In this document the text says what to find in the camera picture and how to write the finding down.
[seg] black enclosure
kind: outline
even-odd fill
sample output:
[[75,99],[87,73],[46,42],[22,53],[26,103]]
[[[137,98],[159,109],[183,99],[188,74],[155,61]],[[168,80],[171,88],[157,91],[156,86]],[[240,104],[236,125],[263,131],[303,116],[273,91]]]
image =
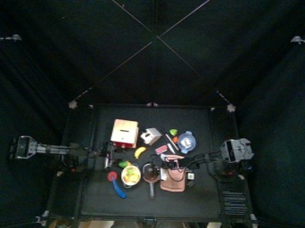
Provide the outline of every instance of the black enclosure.
[[[108,137],[103,122],[111,125],[119,115],[157,126],[167,118],[171,127],[190,114],[178,122],[199,133],[200,150],[216,150],[232,137],[251,142],[254,173],[246,186],[259,227],[303,227],[303,29],[298,0],[1,0],[0,226],[32,227],[49,195],[57,197],[54,161],[42,156],[8,161],[12,138],[30,135],[41,143],[92,146]],[[294,36],[298,42],[290,42]],[[219,215],[215,182],[200,175],[211,182],[210,201],[202,198],[202,208],[182,203],[192,214],[184,221]],[[79,184],[92,197],[104,183],[69,187]],[[207,191],[203,183],[196,186]],[[63,198],[73,201],[77,194]],[[206,208],[210,214],[200,217]],[[79,216],[113,218],[107,213],[83,205]],[[159,217],[178,220],[182,213]]]

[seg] toy fruit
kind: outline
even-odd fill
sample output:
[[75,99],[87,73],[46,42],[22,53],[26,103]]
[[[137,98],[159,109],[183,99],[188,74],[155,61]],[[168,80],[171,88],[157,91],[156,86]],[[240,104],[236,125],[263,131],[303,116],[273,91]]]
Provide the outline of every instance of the toy fruit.
[[147,150],[144,146],[139,147],[135,152],[135,158],[137,159],[139,155]]
[[178,139],[178,136],[175,136],[175,137],[172,138],[172,142],[174,142],[174,143],[178,143],[178,140],[179,140],[179,139]]
[[175,136],[176,133],[178,133],[178,129],[170,129],[168,132],[170,132],[170,134],[171,134],[172,136]]
[[125,161],[121,161],[120,163],[119,163],[119,167],[120,168],[124,168],[124,167],[127,167],[127,166],[131,166],[131,163],[125,160]]

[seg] kitchen utensil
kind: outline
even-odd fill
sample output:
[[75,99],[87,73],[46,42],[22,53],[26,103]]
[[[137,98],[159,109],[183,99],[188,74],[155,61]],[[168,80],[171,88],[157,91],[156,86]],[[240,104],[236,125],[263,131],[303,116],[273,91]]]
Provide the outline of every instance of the kitchen utensil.
[[157,176],[157,170],[152,167],[149,163],[147,163],[143,166],[143,179],[145,182],[148,182],[148,192],[149,192],[149,198],[155,198],[155,182],[159,180]]
[[107,179],[108,179],[109,182],[112,182],[113,190],[115,190],[117,196],[119,196],[121,199],[124,199],[124,198],[125,198],[125,193],[121,191],[121,189],[120,189],[119,186],[117,186],[117,183],[116,183],[116,181],[115,181],[116,178],[117,178],[116,172],[115,172],[115,171],[111,171],[111,172],[108,173],[108,175],[107,175]]
[[140,172],[136,164],[124,167],[121,171],[121,181],[125,188],[131,188],[140,180]]
[[180,148],[180,152],[187,154],[195,148],[195,138],[191,132],[186,132],[179,136],[178,146]]

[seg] orange object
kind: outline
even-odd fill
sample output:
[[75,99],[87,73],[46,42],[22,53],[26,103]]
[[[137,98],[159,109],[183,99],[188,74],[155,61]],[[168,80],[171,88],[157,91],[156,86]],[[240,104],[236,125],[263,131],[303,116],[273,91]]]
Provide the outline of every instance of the orange object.
[[178,142],[178,137],[172,138],[172,142],[176,143]]

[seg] pan handle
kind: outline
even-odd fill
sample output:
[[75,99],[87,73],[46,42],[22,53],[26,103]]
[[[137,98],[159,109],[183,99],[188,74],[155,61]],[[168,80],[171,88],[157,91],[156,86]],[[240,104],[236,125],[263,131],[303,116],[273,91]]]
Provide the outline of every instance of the pan handle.
[[155,183],[148,183],[148,192],[149,192],[149,198],[153,199],[155,197],[155,190],[153,190],[153,184]]
[[117,185],[116,180],[113,179],[113,177],[111,177],[111,178],[112,178],[113,190],[115,190],[116,194],[119,195],[119,197],[120,197],[121,199],[124,199],[124,198],[125,198],[125,193],[124,193],[124,192],[121,191],[121,189],[119,188],[119,185]]

